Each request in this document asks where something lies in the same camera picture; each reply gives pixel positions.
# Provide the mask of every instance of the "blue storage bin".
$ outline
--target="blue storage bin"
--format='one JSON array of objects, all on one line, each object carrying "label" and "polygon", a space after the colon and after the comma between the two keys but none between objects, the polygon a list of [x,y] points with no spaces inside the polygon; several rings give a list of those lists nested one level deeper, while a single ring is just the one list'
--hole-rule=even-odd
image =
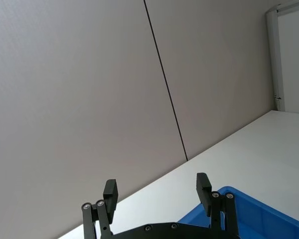
[{"label": "blue storage bin", "polygon": [[[235,195],[239,235],[241,239],[299,239],[299,221],[263,204],[232,187],[218,190]],[[179,223],[209,226],[204,207],[199,204]]]}]

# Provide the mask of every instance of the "white tabletop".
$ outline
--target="white tabletop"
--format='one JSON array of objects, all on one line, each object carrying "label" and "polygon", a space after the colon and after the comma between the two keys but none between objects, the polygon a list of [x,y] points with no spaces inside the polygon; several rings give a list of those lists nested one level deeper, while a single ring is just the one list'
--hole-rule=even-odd
[{"label": "white tabletop", "polygon": [[[122,200],[113,233],[177,222],[199,204],[197,172],[207,173],[213,190],[232,186],[299,220],[299,114],[271,111]],[[83,238],[82,225],[61,237]]]}]

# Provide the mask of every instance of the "blue plastic bin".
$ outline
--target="blue plastic bin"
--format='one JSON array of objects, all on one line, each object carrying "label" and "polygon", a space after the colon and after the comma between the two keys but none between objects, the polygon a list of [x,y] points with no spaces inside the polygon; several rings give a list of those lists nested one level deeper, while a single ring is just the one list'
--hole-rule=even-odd
[{"label": "blue plastic bin", "polygon": [[[249,197],[235,188],[223,187],[218,192],[221,194],[230,192],[235,195],[241,239],[299,239],[299,221]],[[201,204],[179,222],[201,227],[209,226],[209,218],[206,216]]]}]

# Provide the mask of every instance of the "screw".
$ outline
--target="screw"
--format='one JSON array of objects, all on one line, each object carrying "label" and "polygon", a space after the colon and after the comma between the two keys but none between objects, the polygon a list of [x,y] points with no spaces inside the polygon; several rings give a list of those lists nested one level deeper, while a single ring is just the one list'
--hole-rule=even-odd
[{"label": "screw", "polygon": [[84,206],[83,206],[83,209],[88,209],[88,208],[90,208],[90,204],[84,204]]},{"label": "screw", "polygon": [[151,230],[151,226],[150,225],[147,225],[147,226],[145,226],[145,231],[150,231]]},{"label": "screw", "polygon": [[104,202],[103,201],[99,201],[98,203],[97,203],[97,205],[100,207],[100,206],[103,206],[103,204],[104,204]]}]

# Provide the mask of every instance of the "gray wall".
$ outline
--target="gray wall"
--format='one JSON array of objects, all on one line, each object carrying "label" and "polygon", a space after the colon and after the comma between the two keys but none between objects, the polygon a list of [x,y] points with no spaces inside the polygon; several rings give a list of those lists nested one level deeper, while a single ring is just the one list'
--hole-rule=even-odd
[{"label": "gray wall", "polygon": [[185,162],[142,1],[0,0],[0,239],[49,239],[116,178]]},{"label": "gray wall", "polygon": [[[273,4],[148,0],[189,157],[272,108]],[[107,179],[122,198],[184,162],[142,1],[0,0],[0,239],[55,238]]]},{"label": "gray wall", "polygon": [[273,108],[264,13],[277,0],[148,0],[188,157]]}]

